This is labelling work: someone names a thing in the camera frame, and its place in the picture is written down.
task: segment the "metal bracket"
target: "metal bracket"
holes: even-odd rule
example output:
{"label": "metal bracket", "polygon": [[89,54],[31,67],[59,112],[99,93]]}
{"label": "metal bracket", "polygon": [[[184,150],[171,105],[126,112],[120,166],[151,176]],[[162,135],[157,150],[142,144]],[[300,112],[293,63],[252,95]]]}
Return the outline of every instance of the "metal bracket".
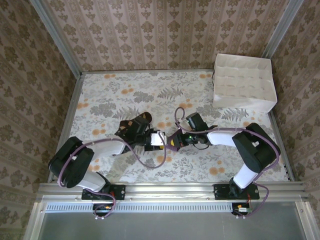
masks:
{"label": "metal bracket", "polygon": [[[119,185],[119,184],[111,184],[109,187],[109,194],[113,195],[117,201],[125,200],[126,195],[126,185]],[[83,189],[81,200],[110,200],[109,196],[93,194],[86,189]]]}
{"label": "metal bracket", "polygon": [[247,200],[248,195],[252,200],[259,200],[258,187],[254,184],[250,184],[241,194],[237,197],[230,195],[229,184],[214,184],[214,198],[216,200]]}

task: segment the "robotic arm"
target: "robotic arm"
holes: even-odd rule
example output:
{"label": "robotic arm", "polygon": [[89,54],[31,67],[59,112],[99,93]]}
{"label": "robotic arm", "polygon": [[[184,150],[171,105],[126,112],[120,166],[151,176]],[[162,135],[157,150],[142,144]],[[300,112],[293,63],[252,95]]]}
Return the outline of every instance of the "robotic arm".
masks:
{"label": "robotic arm", "polygon": [[[166,146],[177,152],[190,144],[226,145],[236,147],[244,161],[240,171],[229,182],[228,198],[237,199],[276,158],[273,148],[256,135],[267,139],[280,154],[278,146],[256,123],[246,127],[248,132],[255,133],[252,135],[243,130],[220,130],[216,125],[208,127],[197,112],[186,119],[192,131],[183,132],[179,128],[168,137],[164,132],[150,128],[152,117],[148,112],[132,120],[121,121],[118,131],[113,136],[109,136],[108,141],[102,139],[99,144],[91,144],[90,141],[82,142],[75,136],[70,137],[49,162],[49,169],[56,176],[61,175],[62,172],[61,182],[67,188],[80,186],[97,193],[108,193],[110,182],[100,173],[88,170],[90,162],[96,158],[127,153],[131,150],[128,146],[132,149],[135,146],[144,146],[145,151],[162,150]],[[64,166],[70,155],[81,146],[81,150],[67,166]]]}

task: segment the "cable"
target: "cable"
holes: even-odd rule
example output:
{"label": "cable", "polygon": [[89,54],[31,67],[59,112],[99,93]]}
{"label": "cable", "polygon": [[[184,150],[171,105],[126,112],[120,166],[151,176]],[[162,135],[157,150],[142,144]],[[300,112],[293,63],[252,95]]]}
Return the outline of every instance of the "cable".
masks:
{"label": "cable", "polygon": [[[146,165],[144,162],[142,162],[139,158],[139,156],[135,153],[134,149],[124,140],[122,139],[119,139],[119,138],[104,138],[104,139],[99,139],[99,140],[95,140],[95,141],[91,141],[91,142],[87,142],[83,145],[81,145],[80,147],[78,147],[70,156],[69,158],[66,160],[66,162],[64,163],[61,171],[60,171],[60,174],[58,176],[58,180],[57,180],[57,183],[60,187],[65,187],[65,185],[62,183],[62,176],[64,174],[64,171],[66,170],[68,164],[70,163],[70,161],[72,160],[72,158],[83,148],[85,148],[86,146],[89,146],[89,145],[94,145],[94,144],[99,144],[99,143],[103,143],[103,142],[111,142],[111,141],[116,141],[116,142],[121,142],[123,144],[125,144],[129,150],[133,153],[133,155],[135,156],[135,158],[145,167],[147,168],[150,168],[150,169],[157,169],[157,168],[160,168],[165,162],[166,162],[166,158],[167,158],[167,147],[166,147],[166,144],[165,144],[165,140],[164,138],[161,136],[161,133],[158,132],[158,135],[161,139],[161,141],[163,142],[163,150],[164,150],[164,156],[163,156],[163,161],[158,165],[158,166],[149,166],[149,165]],[[113,205],[112,205],[112,208],[111,210],[104,216],[100,217],[97,215],[97,208],[94,210],[94,215],[96,216],[96,218],[106,218],[108,217],[112,211],[115,209],[116,207],[116,199],[114,196],[112,196],[111,194],[108,194],[108,193],[103,193],[103,192],[95,192],[95,191],[92,191],[91,189],[89,188],[85,188],[87,191],[93,193],[93,194],[97,194],[97,195],[103,195],[103,196],[108,196],[110,198],[113,199]]]}
{"label": "cable", "polygon": [[196,145],[195,144],[193,144],[193,146],[196,148],[196,149],[198,149],[198,150],[206,150],[208,147],[209,147],[209,145],[207,145],[206,147],[204,147],[204,148],[198,148],[198,147],[196,147]]}
{"label": "cable", "polygon": [[255,184],[258,187],[264,188],[266,189],[266,195],[264,197],[264,199],[262,200],[261,204],[251,213],[247,214],[246,217],[252,216],[254,213],[256,213],[259,209],[261,209],[261,207],[263,206],[263,204],[266,202],[268,196],[269,196],[269,189],[261,184],[256,183],[255,181],[267,170],[272,169],[275,165],[278,164],[279,159],[280,159],[280,154],[278,152],[278,150],[276,149],[276,147],[272,144],[271,141],[269,141],[268,139],[266,139],[264,136],[254,132],[254,131],[250,131],[248,129],[245,128],[237,128],[237,127],[217,127],[217,128],[213,128],[213,129],[209,129],[206,131],[189,131],[188,129],[183,128],[177,118],[177,112],[178,110],[181,109],[182,110],[182,117],[180,118],[181,120],[185,117],[185,109],[181,106],[177,107],[176,110],[174,111],[174,121],[175,124],[183,131],[185,131],[186,133],[192,133],[192,134],[207,134],[207,133],[211,133],[211,132],[217,132],[217,131],[228,131],[228,132],[233,132],[233,131],[244,131],[247,132],[253,136],[256,136],[258,138],[260,138],[261,140],[263,140],[265,143],[267,143],[274,151],[275,153],[275,162],[272,163],[270,166],[266,167],[264,170],[262,170],[254,179],[253,179],[253,184]]}
{"label": "cable", "polygon": [[[161,141],[163,143],[165,143],[165,140],[163,139],[163,137],[161,136],[161,133],[158,132],[158,135],[161,139]],[[119,139],[119,138],[103,138],[103,139],[99,139],[99,140],[95,140],[95,141],[91,141],[91,142],[87,142],[83,145],[81,145],[80,147],[78,147],[70,156],[69,158],[66,160],[66,162],[64,163],[61,171],[60,171],[60,174],[59,174],[59,177],[58,177],[58,185],[60,187],[64,187],[63,183],[62,183],[62,176],[64,174],[64,171],[66,170],[68,164],[70,163],[70,161],[72,160],[72,158],[83,148],[85,148],[86,146],[90,146],[90,145],[94,145],[94,144],[99,144],[99,143],[103,143],[103,142],[112,142],[112,141],[116,141],[116,142],[121,142],[123,144],[125,144],[129,150],[133,153],[133,155],[135,156],[135,158],[145,167],[147,168],[150,168],[150,169],[157,169],[157,168],[160,168],[166,161],[166,158],[167,158],[167,147],[165,144],[163,144],[163,150],[164,150],[164,156],[163,156],[163,161],[158,165],[158,166],[149,166],[147,164],[145,164],[144,162],[142,162],[139,158],[139,156],[135,153],[134,149],[127,143],[125,142],[124,140],[122,139]]]}
{"label": "cable", "polygon": [[186,133],[190,133],[190,134],[208,134],[208,133],[211,133],[211,132],[218,132],[218,131],[228,131],[228,132],[233,132],[233,131],[244,131],[244,132],[247,132],[251,135],[254,135],[258,138],[260,138],[261,140],[263,140],[264,142],[266,142],[271,148],[272,150],[274,151],[275,153],[275,162],[272,163],[270,166],[266,167],[262,172],[260,172],[253,181],[256,181],[261,175],[263,172],[269,170],[269,169],[272,169],[275,165],[278,164],[279,162],[279,159],[280,159],[280,155],[279,155],[279,152],[278,150],[276,149],[276,147],[272,144],[272,142],[270,142],[268,139],[266,139],[264,136],[260,135],[259,133],[256,133],[254,131],[250,131],[248,129],[245,129],[245,128],[241,128],[241,127],[217,127],[217,128],[213,128],[213,129],[209,129],[209,130],[205,130],[205,131],[190,131],[188,129],[185,129],[183,128],[178,119],[177,119],[177,112],[178,110],[181,109],[182,110],[182,117],[181,117],[181,120],[185,117],[185,110],[183,107],[179,106],[175,112],[174,112],[174,121],[175,121],[175,124],[183,131],[185,131]]}

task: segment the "metal rail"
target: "metal rail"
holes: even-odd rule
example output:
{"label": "metal rail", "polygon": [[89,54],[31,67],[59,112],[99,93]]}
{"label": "metal rail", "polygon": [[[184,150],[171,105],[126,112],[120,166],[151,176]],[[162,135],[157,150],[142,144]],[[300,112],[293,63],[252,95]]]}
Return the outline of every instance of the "metal rail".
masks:
{"label": "metal rail", "polygon": [[[215,200],[213,184],[216,183],[126,183],[125,199],[121,202],[139,203],[199,203],[241,202],[241,200]],[[270,193],[267,202],[296,202],[307,200],[302,182],[260,182]],[[36,202],[43,203],[104,203],[99,200],[81,200],[81,187],[61,188],[56,183],[40,185]],[[260,202],[267,191],[259,187]]]}

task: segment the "table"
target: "table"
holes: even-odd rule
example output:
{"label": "table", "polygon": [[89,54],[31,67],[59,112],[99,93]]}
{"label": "table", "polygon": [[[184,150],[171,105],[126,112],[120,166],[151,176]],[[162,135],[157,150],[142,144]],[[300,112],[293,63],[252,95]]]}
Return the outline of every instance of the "table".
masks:
{"label": "table", "polygon": [[[275,140],[268,114],[212,106],[212,74],[210,70],[87,73],[70,136],[83,141],[105,138],[117,131],[121,120],[130,120],[143,112],[151,113],[152,128],[170,136],[177,130],[174,111],[181,106],[186,116],[200,113],[208,126],[246,127],[256,122]],[[143,147],[135,150],[150,166],[163,160],[161,150],[144,152]],[[242,165],[243,160],[235,147],[217,145],[205,150],[194,146],[184,147],[179,152],[169,150],[165,164],[157,169],[144,167],[131,153],[95,159],[89,169],[104,174],[110,182],[204,183],[228,182]],[[282,161],[265,172],[259,181],[288,181]]]}

